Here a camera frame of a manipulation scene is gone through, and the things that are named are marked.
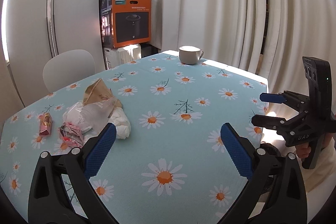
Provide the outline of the right hand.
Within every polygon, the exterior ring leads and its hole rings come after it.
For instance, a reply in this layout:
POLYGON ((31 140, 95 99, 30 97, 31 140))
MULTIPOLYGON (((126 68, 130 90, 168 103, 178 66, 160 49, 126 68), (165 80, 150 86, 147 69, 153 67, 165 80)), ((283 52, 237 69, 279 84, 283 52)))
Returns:
MULTIPOLYGON (((326 133, 324 140, 323 140, 323 144, 321 149, 326 148, 329 143, 331 142, 331 139, 334 137, 335 133, 326 133)), ((310 152, 311 152, 311 148, 309 147, 309 143, 303 143, 300 145, 297 145, 295 147, 296 150, 296 154, 300 159, 305 159, 309 156, 310 152)))

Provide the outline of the cream sleeve right forearm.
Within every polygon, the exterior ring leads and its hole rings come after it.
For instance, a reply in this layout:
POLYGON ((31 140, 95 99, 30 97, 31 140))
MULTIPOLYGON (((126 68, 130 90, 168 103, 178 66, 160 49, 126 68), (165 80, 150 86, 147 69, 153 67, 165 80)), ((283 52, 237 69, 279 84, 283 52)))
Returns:
POLYGON ((335 173, 335 140, 332 138, 326 148, 319 154, 317 164, 314 169, 304 169, 300 166, 305 190, 307 193, 318 187, 331 174, 335 173))

